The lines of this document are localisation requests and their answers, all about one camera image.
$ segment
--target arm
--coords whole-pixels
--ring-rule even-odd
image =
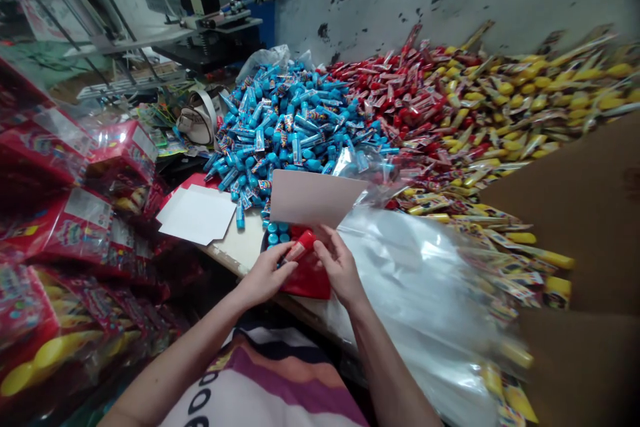
[[[360,360],[381,427],[441,426],[442,421],[411,376],[362,287],[353,255],[328,227],[332,253],[322,242],[313,247],[327,269],[331,286],[349,313]]]
[[[136,377],[100,427],[160,424],[217,355],[240,316],[273,297],[297,267],[296,262],[289,262],[276,270],[276,263],[293,243],[262,253],[231,293]]]

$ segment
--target white paper card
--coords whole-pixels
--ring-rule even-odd
[[[224,238],[234,212],[235,204],[231,201],[186,190],[160,232],[206,246],[212,240]]]
[[[367,182],[296,170],[273,172],[271,221],[336,228]]]

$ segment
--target red candy tube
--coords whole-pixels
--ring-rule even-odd
[[[311,230],[305,230],[293,247],[282,257],[279,265],[282,266],[287,262],[296,262],[301,259],[309,250],[313,249],[315,242],[315,234]]]

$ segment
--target hand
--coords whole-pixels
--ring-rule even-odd
[[[253,264],[240,284],[235,288],[246,308],[255,307],[273,297],[282,284],[287,281],[291,272],[298,266],[297,262],[287,262],[277,268],[277,263],[295,242],[279,244],[265,250]]]
[[[319,240],[313,243],[313,249],[327,270],[331,287],[338,296],[338,300],[347,310],[366,304],[369,300],[360,282],[353,254],[334,229],[327,226],[320,226],[320,228],[321,231],[318,234],[327,239],[331,251],[327,250],[325,244]]]

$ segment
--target person's left hand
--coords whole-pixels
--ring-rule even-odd
[[[297,262],[287,262],[282,267],[276,268],[280,258],[293,247],[293,244],[295,242],[287,242],[265,250],[255,261],[247,276],[235,288],[247,308],[255,307],[273,297],[298,266]]]

